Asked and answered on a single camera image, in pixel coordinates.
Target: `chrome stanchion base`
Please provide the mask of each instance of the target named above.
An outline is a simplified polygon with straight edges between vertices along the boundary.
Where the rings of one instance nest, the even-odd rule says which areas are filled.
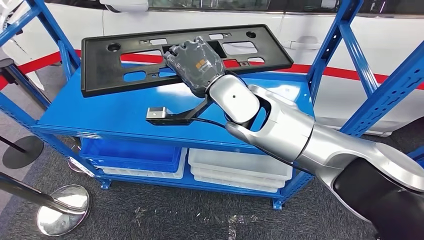
[[[67,161],[67,165],[69,166],[69,168],[79,174],[83,174],[84,171],[82,171],[81,169],[79,169],[77,166],[75,166],[75,164],[73,164],[70,160]]]
[[[90,212],[91,199],[89,192],[80,185],[63,186],[50,194],[50,196],[73,207],[85,209],[85,213],[81,215],[68,215],[42,206],[37,214],[37,226],[47,236],[60,236],[69,233]]]
[[[78,146],[77,144],[74,144],[70,149],[72,149],[72,151],[76,154],[80,153],[81,147]],[[69,168],[79,174],[83,174],[84,171],[79,169],[77,166],[75,166],[75,164],[73,164],[70,160],[67,161],[67,165],[69,166]]]

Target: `stacked white trays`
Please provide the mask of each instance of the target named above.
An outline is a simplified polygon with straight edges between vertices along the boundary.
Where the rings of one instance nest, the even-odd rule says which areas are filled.
[[[196,181],[276,193],[292,178],[291,166],[267,155],[190,148]]]

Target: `blue storage bin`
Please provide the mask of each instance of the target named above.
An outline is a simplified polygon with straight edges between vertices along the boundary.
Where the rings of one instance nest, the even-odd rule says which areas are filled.
[[[175,173],[181,147],[115,139],[82,138],[79,155],[94,166]]]

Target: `gray carpet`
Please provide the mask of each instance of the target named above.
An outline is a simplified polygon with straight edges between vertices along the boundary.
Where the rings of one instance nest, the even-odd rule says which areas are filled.
[[[397,149],[424,145],[423,119],[392,137],[365,136]],[[71,172],[65,159],[46,147],[24,181],[50,193],[79,184],[92,195],[85,222],[64,240],[371,240],[374,228],[342,207],[313,180],[274,211],[267,198],[96,180]],[[38,206],[13,197],[0,215],[2,240],[51,239],[36,227]]]

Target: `black stanchion base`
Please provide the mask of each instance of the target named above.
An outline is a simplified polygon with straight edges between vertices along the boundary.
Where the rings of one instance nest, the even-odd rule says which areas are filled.
[[[26,152],[9,147],[3,155],[3,165],[8,169],[20,169],[34,162],[44,148],[44,142],[36,136],[26,136],[15,142]]]

